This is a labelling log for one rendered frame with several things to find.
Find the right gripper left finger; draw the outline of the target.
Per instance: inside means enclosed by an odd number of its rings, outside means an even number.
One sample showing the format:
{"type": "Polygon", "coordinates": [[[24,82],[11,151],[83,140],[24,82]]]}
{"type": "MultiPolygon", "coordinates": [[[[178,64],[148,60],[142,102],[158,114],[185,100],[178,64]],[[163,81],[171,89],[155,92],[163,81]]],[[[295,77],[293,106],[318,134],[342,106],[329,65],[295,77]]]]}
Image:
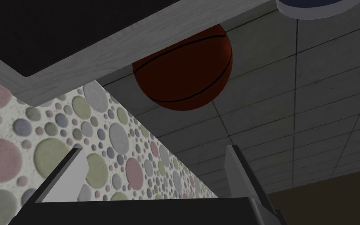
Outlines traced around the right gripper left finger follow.
{"type": "Polygon", "coordinates": [[[89,172],[83,148],[73,148],[36,190],[35,203],[75,202],[89,172]]]}

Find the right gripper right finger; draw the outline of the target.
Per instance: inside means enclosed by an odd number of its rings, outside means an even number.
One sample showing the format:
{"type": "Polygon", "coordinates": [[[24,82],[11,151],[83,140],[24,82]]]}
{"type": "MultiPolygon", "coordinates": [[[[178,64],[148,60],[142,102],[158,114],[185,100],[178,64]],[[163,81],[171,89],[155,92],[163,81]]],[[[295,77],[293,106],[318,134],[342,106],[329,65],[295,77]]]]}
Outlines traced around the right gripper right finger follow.
{"type": "Polygon", "coordinates": [[[271,204],[239,146],[228,145],[225,151],[224,168],[232,197],[250,197],[269,213],[280,216],[271,204]]]}

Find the white round ceiling lamp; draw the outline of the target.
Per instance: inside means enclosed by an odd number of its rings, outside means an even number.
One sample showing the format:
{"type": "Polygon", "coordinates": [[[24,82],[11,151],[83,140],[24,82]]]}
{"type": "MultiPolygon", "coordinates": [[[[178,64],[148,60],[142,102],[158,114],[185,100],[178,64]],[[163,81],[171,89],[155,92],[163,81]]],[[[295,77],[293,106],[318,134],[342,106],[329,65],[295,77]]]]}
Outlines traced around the white round ceiling lamp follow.
{"type": "Polygon", "coordinates": [[[276,0],[278,10],[299,20],[316,20],[340,14],[358,5],[360,0],[276,0]]]}

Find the orange basketball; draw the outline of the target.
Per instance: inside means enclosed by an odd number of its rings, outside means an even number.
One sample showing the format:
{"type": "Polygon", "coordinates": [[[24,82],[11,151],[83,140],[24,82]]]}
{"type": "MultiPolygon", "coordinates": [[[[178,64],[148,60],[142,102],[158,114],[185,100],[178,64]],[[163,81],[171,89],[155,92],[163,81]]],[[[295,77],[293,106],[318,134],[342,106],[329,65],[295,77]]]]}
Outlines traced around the orange basketball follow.
{"type": "Polygon", "coordinates": [[[132,64],[143,93],[161,107],[189,111],[207,105],[227,84],[233,65],[230,40],[220,25],[132,64]]]}

